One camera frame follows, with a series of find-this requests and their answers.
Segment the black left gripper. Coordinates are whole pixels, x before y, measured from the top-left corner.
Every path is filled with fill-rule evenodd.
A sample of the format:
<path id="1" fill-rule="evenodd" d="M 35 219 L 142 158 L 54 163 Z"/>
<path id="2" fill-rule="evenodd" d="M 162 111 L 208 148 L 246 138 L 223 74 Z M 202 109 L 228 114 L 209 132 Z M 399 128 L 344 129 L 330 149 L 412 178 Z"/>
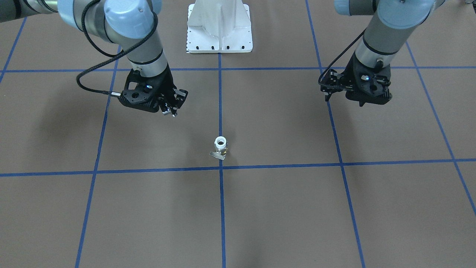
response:
<path id="1" fill-rule="evenodd" d="M 342 73 L 326 68 L 318 83 L 326 102 L 332 94 L 344 91 L 347 99 L 359 102 L 362 107 L 366 103 L 385 105 L 392 99 L 390 78 L 390 66 L 384 67 L 379 61 L 376 68 L 369 68 L 352 55 Z"/>

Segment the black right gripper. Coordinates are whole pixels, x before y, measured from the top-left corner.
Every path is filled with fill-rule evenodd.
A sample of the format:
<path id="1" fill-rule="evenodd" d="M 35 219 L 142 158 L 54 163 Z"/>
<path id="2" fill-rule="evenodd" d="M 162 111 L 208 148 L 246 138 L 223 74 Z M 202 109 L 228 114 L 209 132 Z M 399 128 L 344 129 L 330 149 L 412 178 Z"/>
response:
<path id="1" fill-rule="evenodd" d="M 173 83 L 169 66 L 154 77 L 143 77 L 139 71 L 131 70 L 126 78 L 124 90 L 118 97 L 119 102 L 129 108 L 177 117 L 188 91 L 178 89 Z"/>

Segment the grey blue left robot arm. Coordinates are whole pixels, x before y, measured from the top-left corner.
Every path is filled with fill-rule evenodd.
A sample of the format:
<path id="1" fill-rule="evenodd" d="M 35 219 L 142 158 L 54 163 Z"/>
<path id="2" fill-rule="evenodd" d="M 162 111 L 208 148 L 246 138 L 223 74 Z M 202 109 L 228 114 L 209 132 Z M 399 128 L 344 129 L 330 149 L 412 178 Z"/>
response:
<path id="1" fill-rule="evenodd" d="M 371 15 L 366 29 L 355 39 L 358 46 L 339 73 L 332 64 L 321 73 L 318 83 L 328 102 L 335 93 L 345 92 L 359 106 L 385 105 L 392 94 L 390 63 L 414 30 L 430 17 L 442 0 L 335 0 L 338 14 Z"/>

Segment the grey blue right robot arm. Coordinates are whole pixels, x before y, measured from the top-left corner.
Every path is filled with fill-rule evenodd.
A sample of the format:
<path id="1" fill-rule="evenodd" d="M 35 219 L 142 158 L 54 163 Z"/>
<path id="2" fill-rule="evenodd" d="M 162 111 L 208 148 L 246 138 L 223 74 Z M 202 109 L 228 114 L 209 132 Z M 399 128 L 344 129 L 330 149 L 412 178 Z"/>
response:
<path id="1" fill-rule="evenodd" d="M 89 43 L 108 60 L 76 77 L 78 86 L 115 97 L 129 108 L 177 115 L 188 92 L 178 89 L 158 33 L 160 0 L 2 0 L 1 22 L 36 14 L 57 13 L 65 23 L 83 32 Z M 126 57 L 131 70 L 122 92 L 84 86 L 82 77 Z"/>

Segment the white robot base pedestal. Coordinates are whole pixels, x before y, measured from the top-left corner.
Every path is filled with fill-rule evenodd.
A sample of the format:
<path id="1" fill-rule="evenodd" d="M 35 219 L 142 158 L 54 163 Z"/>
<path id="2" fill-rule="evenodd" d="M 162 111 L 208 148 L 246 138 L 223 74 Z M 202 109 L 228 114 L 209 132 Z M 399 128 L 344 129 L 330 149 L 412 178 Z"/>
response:
<path id="1" fill-rule="evenodd" d="M 241 0 L 196 0 L 187 10 L 187 53 L 253 51 L 250 7 Z"/>

